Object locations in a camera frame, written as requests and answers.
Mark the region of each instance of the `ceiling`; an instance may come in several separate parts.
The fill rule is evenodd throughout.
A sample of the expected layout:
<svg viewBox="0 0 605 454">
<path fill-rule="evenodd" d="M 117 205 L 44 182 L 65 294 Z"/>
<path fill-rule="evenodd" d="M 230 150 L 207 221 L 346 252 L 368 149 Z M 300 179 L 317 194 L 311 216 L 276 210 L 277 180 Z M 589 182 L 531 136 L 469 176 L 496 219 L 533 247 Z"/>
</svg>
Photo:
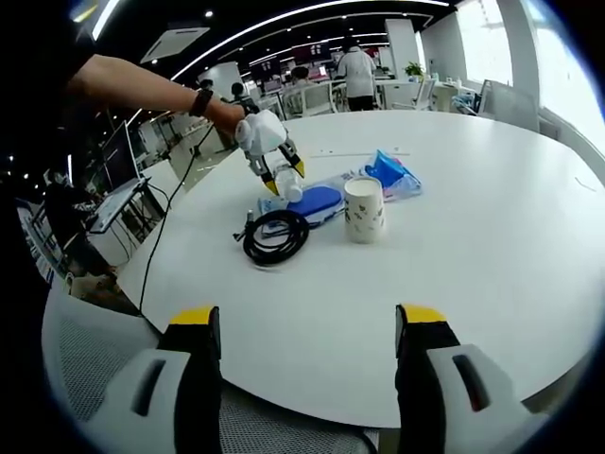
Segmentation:
<svg viewBox="0 0 605 454">
<path fill-rule="evenodd" d="M 206 66 L 211 67 L 221 61 L 237 61 L 240 73 L 244 74 L 249 70 L 251 61 L 292 45 L 348 34 L 384 33 L 386 32 L 385 19 L 403 18 L 403 14 L 406 14 L 406 18 L 412 21 L 414 29 L 420 31 L 456 10 L 454 5 L 459 1 L 450 0 L 447 2 L 450 6 L 444 7 L 414 1 L 374 0 L 341 3 L 290 15 L 282 20 L 258 27 L 221 46 L 194 64 L 176 81 L 194 86 L 195 79 Z M 99 1 L 101 8 L 105 3 L 103 0 Z M 285 2 L 281 4 L 245 2 L 242 4 L 242 2 L 218 0 L 204 2 L 199 0 L 121 0 L 96 41 L 97 52 L 139 64 L 160 35 L 169 28 L 209 27 L 209 31 L 185 48 L 181 54 L 160 59 L 157 64 L 151 62 L 142 64 L 150 71 L 173 78 L 188 63 L 234 34 L 278 15 L 322 3 L 326 2 L 295 0 L 289 1 L 287 4 Z M 213 12 L 210 18 L 205 17 L 205 12 L 208 10 Z M 84 23 L 83 26 L 92 29 L 94 21 L 91 19 L 90 24 Z M 357 39 L 360 44 L 388 41 L 387 36 L 368 36 Z M 65 155 L 73 152 L 79 154 L 82 159 L 86 159 L 83 152 L 95 144 L 104 142 L 111 135 L 112 123 L 117 126 L 119 122 L 128 120 L 133 114 L 133 110 L 126 109 L 110 108 L 109 111 L 105 111 L 92 103 L 72 105 L 70 109 L 66 110 L 62 125 L 65 127 L 67 135 L 70 136 L 67 143 L 78 145 L 73 145 L 66 150 Z M 145 121 L 156 114 L 143 112 L 131 127 L 136 128 L 139 121 Z M 43 192 L 42 171 L 30 162 L 20 162 L 18 156 L 15 156 L 12 162 L 8 156 L 0 156 L 0 174 L 3 178 L 7 178 L 9 170 L 11 179 L 20 188 L 17 192 L 21 197 L 39 201 Z M 27 180 L 23 179 L 25 173 L 29 174 Z"/>
</svg>

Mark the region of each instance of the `small white bottle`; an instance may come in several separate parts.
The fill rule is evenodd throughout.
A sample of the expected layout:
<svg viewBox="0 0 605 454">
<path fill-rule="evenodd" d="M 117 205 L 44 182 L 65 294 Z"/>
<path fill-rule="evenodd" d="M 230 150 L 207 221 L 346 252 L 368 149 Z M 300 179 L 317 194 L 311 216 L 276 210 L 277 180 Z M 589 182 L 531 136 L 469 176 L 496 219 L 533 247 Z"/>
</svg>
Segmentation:
<svg viewBox="0 0 605 454">
<path fill-rule="evenodd" d="M 303 199 L 301 178 L 288 162 L 280 162 L 275 167 L 273 170 L 273 180 L 277 186 L 277 192 L 287 201 L 296 203 Z"/>
</svg>

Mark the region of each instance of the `coiled black cable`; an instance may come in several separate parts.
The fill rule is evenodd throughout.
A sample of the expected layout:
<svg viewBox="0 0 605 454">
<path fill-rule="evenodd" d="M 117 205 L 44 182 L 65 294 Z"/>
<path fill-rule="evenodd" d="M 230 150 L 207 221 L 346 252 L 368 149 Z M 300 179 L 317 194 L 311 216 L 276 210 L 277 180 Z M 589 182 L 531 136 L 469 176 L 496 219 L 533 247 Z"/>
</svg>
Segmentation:
<svg viewBox="0 0 605 454">
<path fill-rule="evenodd" d="M 256 239 L 258 229 L 275 222 L 282 223 L 287 228 L 284 241 L 267 244 Z M 297 253 L 307 238 L 309 238 L 309 223 L 303 216 L 288 210 L 271 211 L 246 224 L 244 253 L 257 265 L 276 265 Z"/>
</svg>

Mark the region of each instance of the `ceramic mug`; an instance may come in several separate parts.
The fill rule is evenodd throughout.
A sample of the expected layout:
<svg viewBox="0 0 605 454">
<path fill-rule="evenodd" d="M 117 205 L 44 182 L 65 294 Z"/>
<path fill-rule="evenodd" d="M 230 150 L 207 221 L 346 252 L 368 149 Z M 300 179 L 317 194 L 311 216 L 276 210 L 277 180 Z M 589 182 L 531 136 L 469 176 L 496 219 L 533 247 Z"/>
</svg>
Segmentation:
<svg viewBox="0 0 605 454">
<path fill-rule="evenodd" d="M 347 237 L 355 243 L 373 243 L 385 231 L 382 184 L 372 177 L 353 178 L 344 185 Z"/>
</svg>

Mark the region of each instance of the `window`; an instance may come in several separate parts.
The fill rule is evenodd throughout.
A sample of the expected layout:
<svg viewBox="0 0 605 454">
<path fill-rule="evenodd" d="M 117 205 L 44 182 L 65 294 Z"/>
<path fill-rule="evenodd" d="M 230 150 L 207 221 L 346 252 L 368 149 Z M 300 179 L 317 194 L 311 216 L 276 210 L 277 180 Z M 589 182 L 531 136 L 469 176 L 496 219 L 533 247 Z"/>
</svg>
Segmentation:
<svg viewBox="0 0 605 454">
<path fill-rule="evenodd" d="M 605 152 L 605 125 L 596 92 L 572 50 L 530 2 L 540 71 L 540 103 Z"/>
<path fill-rule="evenodd" d="M 416 47 L 418 48 L 418 61 L 423 70 L 428 71 L 428 66 L 426 66 L 426 59 L 424 57 L 423 38 L 420 36 L 420 31 L 414 33 L 414 36 L 416 37 Z"/>
<path fill-rule="evenodd" d="M 467 0 L 458 6 L 467 79 L 512 85 L 509 39 L 496 0 Z"/>
</svg>

